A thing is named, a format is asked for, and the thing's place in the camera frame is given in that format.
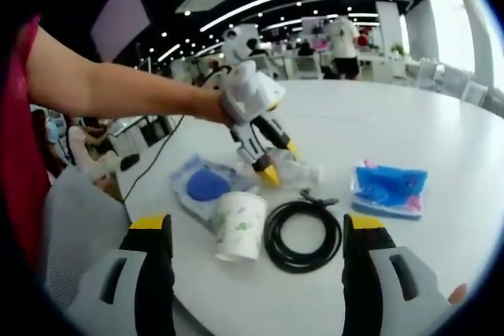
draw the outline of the red shirt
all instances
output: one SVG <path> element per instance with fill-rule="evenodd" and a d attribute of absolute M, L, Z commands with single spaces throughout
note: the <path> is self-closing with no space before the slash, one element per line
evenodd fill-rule
<path fill-rule="evenodd" d="M 27 262 L 36 270 L 42 241 L 43 202 L 50 185 L 37 149 L 30 113 L 26 64 L 39 19 L 25 25 L 10 58 L 0 119 L 0 180 L 10 222 Z"/>

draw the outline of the hand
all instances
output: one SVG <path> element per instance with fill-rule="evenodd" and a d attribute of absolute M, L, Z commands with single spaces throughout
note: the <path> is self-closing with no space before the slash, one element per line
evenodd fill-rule
<path fill-rule="evenodd" d="M 456 305 L 459 302 L 462 302 L 467 296 L 467 284 L 463 283 L 457 289 L 454 290 L 452 294 L 448 297 L 448 301 L 452 305 Z"/>
<path fill-rule="evenodd" d="M 219 101 L 221 92 L 219 90 L 200 90 L 200 101 L 195 115 L 203 120 L 218 122 L 227 127 L 231 127 L 235 122 L 224 111 Z"/>

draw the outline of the tissue pack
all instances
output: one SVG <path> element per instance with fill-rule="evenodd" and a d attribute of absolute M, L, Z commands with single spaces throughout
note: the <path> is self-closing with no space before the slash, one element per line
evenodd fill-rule
<path fill-rule="evenodd" d="M 427 172 L 362 161 L 354 169 L 352 207 L 376 216 L 418 220 L 424 210 Z"/>

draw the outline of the blue sponge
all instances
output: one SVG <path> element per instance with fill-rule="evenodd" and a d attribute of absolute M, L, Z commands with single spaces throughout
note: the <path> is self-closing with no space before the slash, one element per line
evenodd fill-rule
<path fill-rule="evenodd" d="M 187 181 L 187 194 L 196 201 L 212 201 L 229 191 L 228 181 L 208 168 L 200 169 Z"/>

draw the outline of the cable connector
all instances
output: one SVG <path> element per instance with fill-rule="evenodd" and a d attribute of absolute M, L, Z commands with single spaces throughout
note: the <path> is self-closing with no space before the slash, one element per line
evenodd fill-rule
<path fill-rule="evenodd" d="M 303 190 L 301 190 L 299 192 L 299 194 L 301 195 L 301 197 L 303 197 L 305 200 L 307 201 L 310 201 L 314 204 L 318 204 L 318 205 L 322 205 L 324 207 L 327 207 L 327 206 L 331 206 L 331 205 L 336 205 L 338 202 L 339 202 L 339 199 L 338 198 L 328 198 L 326 200 L 320 200 L 320 199 L 317 199 L 315 197 L 313 197 L 310 193 L 309 193 L 309 189 L 308 188 L 305 188 Z"/>

